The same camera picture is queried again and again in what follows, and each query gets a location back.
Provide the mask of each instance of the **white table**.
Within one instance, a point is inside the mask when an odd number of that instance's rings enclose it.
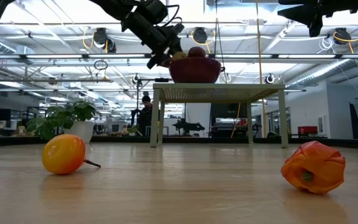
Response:
[[[198,84],[198,83],[154,83],[153,108],[160,108],[160,125],[158,126],[158,110],[152,112],[152,132],[150,146],[162,144],[165,103],[246,103],[248,130],[252,130],[251,103],[272,94],[278,93],[278,107],[280,110],[280,135],[282,147],[288,146],[287,113],[285,111],[285,85],[259,84]],[[254,143],[253,135],[248,134],[250,144]]]

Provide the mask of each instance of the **ceiling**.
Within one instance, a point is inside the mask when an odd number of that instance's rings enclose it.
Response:
[[[179,4],[178,16],[183,19],[185,30],[181,37],[182,49],[187,52],[194,46],[200,46],[208,52],[205,45],[196,44],[191,38],[195,27],[204,27],[209,35],[210,51],[217,54],[257,54],[259,52],[257,40],[257,15],[254,3],[219,4],[218,18],[220,40],[214,43],[216,11],[213,6],[204,4],[204,1],[194,0],[167,0],[162,1],[169,5]],[[317,38],[308,37],[308,28],[303,24],[293,23],[284,17],[278,16],[277,11],[288,6],[281,6],[275,1],[259,1],[259,21],[261,33],[261,49],[264,54],[331,54],[331,48],[324,49],[323,39],[332,34],[337,27],[345,27],[348,33],[358,38],[358,13],[350,14],[348,11],[336,12],[332,18],[324,18],[324,27]],[[169,9],[169,18],[175,13],[175,8]],[[84,46],[91,45],[92,33],[98,27],[107,28],[107,33],[117,46],[117,54],[150,53],[150,49],[140,44],[140,40],[130,31],[121,32],[119,21],[106,14],[98,5],[88,0],[39,0],[16,1],[10,4],[0,20],[0,43],[12,48],[21,49],[25,46],[32,54],[103,54],[103,50],[93,45],[91,49]],[[353,43],[357,48],[358,41]],[[337,54],[349,52],[348,45],[333,44],[332,48]],[[47,60],[34,60],[35,62],[48,62]],[[170,77],[167,68],[154,67],[149,70],[145,59],[131,59],[131,64],[125,59],[108,60],[116,66],[109,66],[106,76],[114,81],[111,83],[80,83],[82,88],[90,89],[123,89],[132,88],[131,78],[139,74],[141,78]],[[15,75],[7,76],[0,73],[0,78],[24,77],[25,67],[8,66],[13,60],[0,60],[0,67],[11,71]],[[41,67],[27,65],[27,73],[31,78],[57,79],[85,79],[96,78],[96,72],[90,75],[87,68],[78,60],[65,60],[65,62],[79,63],[75,66]],[[269,73],[289,81],[303,71],[317,66],[317,63],[278,63],[265,62],[262,64],[262,75]],[[257,61],[226,62],[226,72],[230,75],[230,83],[258,83],[259,64]],[[150,82],[146,89],[152,88]],[[67,88],[61,83],[49,85],[38,83],[34,88]],[[98,93],[101,98],[117,102],[131,100],[135,93]]]

